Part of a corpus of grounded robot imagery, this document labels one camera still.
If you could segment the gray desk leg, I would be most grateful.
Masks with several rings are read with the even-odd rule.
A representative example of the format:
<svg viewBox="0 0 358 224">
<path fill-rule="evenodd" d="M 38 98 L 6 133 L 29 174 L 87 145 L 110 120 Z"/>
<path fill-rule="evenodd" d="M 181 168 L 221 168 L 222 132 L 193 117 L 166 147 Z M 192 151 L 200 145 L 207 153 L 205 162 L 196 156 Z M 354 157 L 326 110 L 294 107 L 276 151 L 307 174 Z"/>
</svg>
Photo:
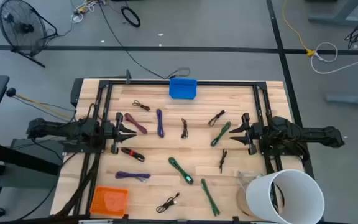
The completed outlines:
<svg viewBox="0 0 358 224">
<path fill-rule="evenodd" d="M 308 21 L 329 26 L 358 25 L 358 0 L 304 0 L 311 8 Z"/>
</svg>

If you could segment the black cable silver USB plug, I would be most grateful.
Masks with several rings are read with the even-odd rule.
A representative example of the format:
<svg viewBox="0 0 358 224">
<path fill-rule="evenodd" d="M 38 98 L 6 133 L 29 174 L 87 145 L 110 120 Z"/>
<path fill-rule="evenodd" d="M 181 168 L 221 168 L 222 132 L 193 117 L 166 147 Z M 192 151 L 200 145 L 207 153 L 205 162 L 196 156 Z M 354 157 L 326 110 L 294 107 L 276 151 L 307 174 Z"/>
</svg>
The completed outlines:
<svg viewBox="0 0 358 224">
<path fill-rule="evenodd" d="M 156 212 L 157 213 L 163 213 L 164 211 L 166 211 L 169 207 L 171 207 L 172 205 L 177 204 L 176 198 L 180 196 L 180 193 L 176 193 L 174 197 L 169 197 L 167 199 L 167 201 L 163 204 L 160 205 L 156 208 Z"/>
</svg>

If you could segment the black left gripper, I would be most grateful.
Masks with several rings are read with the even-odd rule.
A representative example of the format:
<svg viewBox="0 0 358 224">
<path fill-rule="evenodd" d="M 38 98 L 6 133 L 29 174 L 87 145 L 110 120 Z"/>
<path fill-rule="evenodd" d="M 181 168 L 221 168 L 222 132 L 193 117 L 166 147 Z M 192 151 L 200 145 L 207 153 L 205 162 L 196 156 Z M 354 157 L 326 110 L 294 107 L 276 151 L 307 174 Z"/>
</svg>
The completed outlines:
<svg viewBox="0 0 358 224">
<path fill-rule="evenodd" d="M 111 146 L 111 153 L 118 154 L 119 150 L 117 148 L 118 143 L 122 143 L 125 140 L 136 137 L 136 131 L 126 128 L 123 124 L 123 115 L 121 112 L 116 113 L 116 123 L 113 124 L 109 119 L 103 120 L 103 128 L 104 128 L 104 138 L 112 139 L 113 144 Z"/>
</svg>

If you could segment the black knob yellow stick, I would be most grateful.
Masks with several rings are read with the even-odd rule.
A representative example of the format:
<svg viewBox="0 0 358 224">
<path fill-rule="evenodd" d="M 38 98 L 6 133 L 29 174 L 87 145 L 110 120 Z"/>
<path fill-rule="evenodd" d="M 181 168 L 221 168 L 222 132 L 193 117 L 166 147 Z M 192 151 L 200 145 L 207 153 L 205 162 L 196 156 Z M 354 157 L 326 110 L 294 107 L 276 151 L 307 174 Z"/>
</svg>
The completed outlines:
<svg viewBox="0 0 358 224">
<path fill-rule="evenodd" d="M 32 108 L 35 108 L 49 116 L 52 116 L 56 119 L 59 119 L 61 121 L 64 121 L 64 122 L 69 122 L 69 120 L 73 119 L 74 117 L 74 114 L 75 114 L 75 110 L 71 110 L 71 109 L 68 109 L 68 108 L 64 108 L 64 107 L 61 107 L 61 106 L 58 106 L 58 105 L 53 105 L 53 104 L 49 104 L 49 103 L 43 103 L 43 102 L 39 102 L 39 101 L 35 101 L 35 100 L 31 100 L 30 98 L 28 97 L 25 97 L 23 95 L 19 95 L 17 94 L 16 92 L 16 89 L 15 88 L 8 88 L 6 91 L 5 91 L 5 95 L 10 97 L 10 98 L 13 98 L 27 106 L 30 106 Z M 67 115 L 65 113 L 62 113 L 62 112 L 59 112 L 57 110 L 55 110 L 55 108 L 57 109 L 60 109 L 60 110 L 63 110 L 63 111 L 67 111 L 67 112 L 70 112 L 71 115 Z"/>
</svg>

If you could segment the black cable red band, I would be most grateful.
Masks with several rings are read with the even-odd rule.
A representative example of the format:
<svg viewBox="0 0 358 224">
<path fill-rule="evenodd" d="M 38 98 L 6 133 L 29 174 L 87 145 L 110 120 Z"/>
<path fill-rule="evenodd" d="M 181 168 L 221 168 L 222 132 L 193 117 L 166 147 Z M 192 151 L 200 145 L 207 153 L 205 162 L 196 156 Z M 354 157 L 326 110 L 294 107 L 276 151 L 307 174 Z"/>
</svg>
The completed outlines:
<svg viewBox="0 0 358 224">
<path fill-rule="evenodd" d="M 127 147 L 122 147 L 121 151 L 123 153 L 125 153 L 125 154 L 127 154 L 127 155 L 129 155 L 129 156 L 131 156 L 131 157 L 133 157 L 135 159 L 137 159 L 138 161 L 141 161 L 141 162 L 145 161 L 145 157 L 142 154 L 140 154 L 138 152 L 135 152 L 132 149 L 129 149 Z"/>
</svg>

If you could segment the white plastic cylinder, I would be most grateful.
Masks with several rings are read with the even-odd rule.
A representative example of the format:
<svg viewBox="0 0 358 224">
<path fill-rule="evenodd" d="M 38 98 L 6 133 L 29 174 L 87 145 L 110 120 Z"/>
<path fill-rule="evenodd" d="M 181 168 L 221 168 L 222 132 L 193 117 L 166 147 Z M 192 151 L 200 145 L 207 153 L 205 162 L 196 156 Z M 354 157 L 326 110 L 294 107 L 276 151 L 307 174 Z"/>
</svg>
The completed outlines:
<svg viewBox="0 0 358 224">
<path fill-rule="evenodd" d="M 283 193 L 281 213 L 276 212 L 270 199 L 272 184 Z M 255 216 L 279 224 L 317 224 L 325 208 L 324 195 L 315 180 L 293 169 L 253 180 L 247 187 L 246 201 Z"/>
</svg>

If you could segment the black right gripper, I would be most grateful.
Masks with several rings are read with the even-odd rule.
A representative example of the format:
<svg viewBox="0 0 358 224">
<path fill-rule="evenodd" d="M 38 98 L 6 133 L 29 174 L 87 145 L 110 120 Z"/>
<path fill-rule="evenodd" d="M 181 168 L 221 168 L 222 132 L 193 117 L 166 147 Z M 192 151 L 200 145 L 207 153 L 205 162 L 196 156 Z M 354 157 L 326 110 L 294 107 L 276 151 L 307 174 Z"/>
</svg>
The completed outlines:
<svg viewBox="0 0 358 224">
<path fill-rule="evenodd" d="M 260 139 L 264 131 L 260 122 L 250 125 L 249 121 L 249 113 L 244 113 L 242 115 L 242 124 L 238 128 L 230 130 L 229 133 L 245 132 L 244 136 L 232 136 L 230 139 L 241 142 L 243 145 L 248 145 L 248 154 L 254 155 L 257 153 L 257 148 L 253 140 Z"/>
</svg>

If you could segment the gray desk foot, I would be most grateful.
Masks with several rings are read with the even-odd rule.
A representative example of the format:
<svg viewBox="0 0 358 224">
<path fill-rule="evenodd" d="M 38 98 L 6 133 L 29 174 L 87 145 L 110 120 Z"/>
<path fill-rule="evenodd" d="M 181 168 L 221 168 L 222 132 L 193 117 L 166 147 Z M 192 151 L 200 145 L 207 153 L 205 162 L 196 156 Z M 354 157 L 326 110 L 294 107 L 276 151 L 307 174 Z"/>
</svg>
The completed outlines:
<svg viewBox="0 0 358 224">
<path fill-rule="evenodd" d="M 351 105 L 358 105 L 358 95 L 342 95 L 342 94 L 331 94 L 325 95 L 327 102 L 331 103 L 347 103 Z"/>
</svg>

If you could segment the brown tape roll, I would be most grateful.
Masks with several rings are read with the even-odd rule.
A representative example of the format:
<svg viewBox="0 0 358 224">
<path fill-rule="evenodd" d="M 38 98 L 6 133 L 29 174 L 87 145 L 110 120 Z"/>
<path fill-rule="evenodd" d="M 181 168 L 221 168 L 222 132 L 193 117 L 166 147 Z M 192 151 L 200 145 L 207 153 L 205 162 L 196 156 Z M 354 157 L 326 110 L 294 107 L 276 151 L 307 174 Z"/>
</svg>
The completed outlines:
<svg viewBox="0 0 358 224">
<path fill-rule="evenodd" d="M 248 204 L 246 202 L 246 193 L 244 190 L 240 187 L 237 190 L 236 193 L 236 204 L 238 209 L 247 216 L 252 216 L 252 212 L 250 211 Z"/>
</svg>

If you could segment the gray desk base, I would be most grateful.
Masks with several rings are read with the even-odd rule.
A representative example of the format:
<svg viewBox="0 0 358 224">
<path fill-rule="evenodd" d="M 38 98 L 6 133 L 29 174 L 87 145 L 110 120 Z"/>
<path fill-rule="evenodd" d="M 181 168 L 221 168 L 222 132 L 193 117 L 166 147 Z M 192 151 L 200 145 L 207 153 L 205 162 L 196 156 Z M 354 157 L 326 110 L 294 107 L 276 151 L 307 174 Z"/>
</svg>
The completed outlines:
<svg viewBox="0 0 358 224">
<path fill-rule="evenodd" d="M 60 144 L 46 140 L 37 142 L 55 151 L 60 158 L 58 158 L 55 153 L 34 144 L 30 139 L 14 139 L 11 143 L 11 148 L 24 154 L 52 162 L 58 166 L 62 164 L 63 147 Z M 22 189 L 50 189 L 56 183 L 57 179 L 57 175 L 38 172 L 14 164 L 6 164 L 6 170 L 3 175 L 0 176 L 0 186 Z"/>
</svg>

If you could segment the black table corner bracket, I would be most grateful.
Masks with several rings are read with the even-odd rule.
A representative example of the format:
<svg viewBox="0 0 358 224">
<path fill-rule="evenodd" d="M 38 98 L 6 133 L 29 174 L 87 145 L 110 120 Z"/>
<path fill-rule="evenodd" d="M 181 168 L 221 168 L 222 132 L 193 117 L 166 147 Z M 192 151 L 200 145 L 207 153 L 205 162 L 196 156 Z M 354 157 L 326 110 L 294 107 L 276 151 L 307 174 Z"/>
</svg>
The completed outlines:
<svg viewBox="0 0 358 224">
<path fill-rule="evenodd" d="M 80 98 L 83 78 L 76 78 L 70 92 L 70 103 L 76 108 Z"/>
</svg>

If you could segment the blue plastic basket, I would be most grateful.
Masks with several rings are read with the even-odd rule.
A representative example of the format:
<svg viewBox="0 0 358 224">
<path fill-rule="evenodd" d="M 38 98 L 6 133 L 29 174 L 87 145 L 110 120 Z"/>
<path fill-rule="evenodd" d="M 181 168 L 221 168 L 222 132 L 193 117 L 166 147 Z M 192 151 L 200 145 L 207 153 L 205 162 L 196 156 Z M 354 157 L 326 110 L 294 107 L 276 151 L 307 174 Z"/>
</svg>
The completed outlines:
<svg viewBox="0 0 358 224">
<path fill-rule="evenodd" d="M 172 78 L 169 82 L 169 95 L 173 99 L 193 100 L 197 95 L 196 79 Z"/>
</svg>

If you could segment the black aluminium table frame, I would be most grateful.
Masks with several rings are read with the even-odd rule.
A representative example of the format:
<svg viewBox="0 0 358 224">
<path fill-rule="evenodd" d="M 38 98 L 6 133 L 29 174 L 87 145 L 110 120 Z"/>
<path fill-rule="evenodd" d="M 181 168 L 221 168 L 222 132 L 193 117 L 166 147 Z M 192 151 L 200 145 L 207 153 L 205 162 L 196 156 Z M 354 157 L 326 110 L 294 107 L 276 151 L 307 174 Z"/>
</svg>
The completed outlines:
<svg viewBox="0 0 358 224">
<path fill-rule="evenodd" d="M 265 172 L 265 162 L 230 139 L 234 133 L 220 131 L 226 122 L 237 128 L 244 113 L 256 122 L 266 110 L 256 110 L 255 104 L 263 101 L 262 91 L 249 82 L 198 82 L 193 100 L 173 99 L 161 80 L 116 84 L 103 91 L 101 111 L 109 119 L 129 113 L 147 129 L 122 144 L 145 161 L 111 153 L 108 141 L 96 183 L 129 191 L 126 213 L 131 219 L 246 220 L 236 204 L 237 173 Z M 177 204 L 156 212 L 178 192 Z"/>
</svg>

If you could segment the orange plastic basket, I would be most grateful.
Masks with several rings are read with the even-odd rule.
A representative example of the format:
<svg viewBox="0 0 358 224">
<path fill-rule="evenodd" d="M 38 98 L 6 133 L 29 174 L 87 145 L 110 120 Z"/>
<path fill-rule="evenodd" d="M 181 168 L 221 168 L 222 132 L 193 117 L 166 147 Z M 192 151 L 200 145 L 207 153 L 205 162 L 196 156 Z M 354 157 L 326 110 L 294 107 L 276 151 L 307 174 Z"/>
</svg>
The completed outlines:
<svg viewBox="0 0 358 224">
<path fill-rule="evenodd" d="M 97 186 L 90 214 L 123 217 L 126 213 L 129 191 L 114 187 Z"/>
</svg>

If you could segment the black floor fan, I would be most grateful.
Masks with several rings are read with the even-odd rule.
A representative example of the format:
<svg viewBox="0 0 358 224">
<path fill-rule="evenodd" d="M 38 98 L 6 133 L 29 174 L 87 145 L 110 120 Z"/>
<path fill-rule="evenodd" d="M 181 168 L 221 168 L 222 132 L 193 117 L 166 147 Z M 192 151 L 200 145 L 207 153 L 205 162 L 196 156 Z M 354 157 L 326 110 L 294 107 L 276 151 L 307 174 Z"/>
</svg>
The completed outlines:
<svg viewBox="0 0 358 224">
<path fill-rule="evenodd" d="M 11 52 L 44 67 L 35 55 L 58 36 L 57 28 L 24 0 L 4 0 L 0 5 L 0 30 Z"/>
</svg>

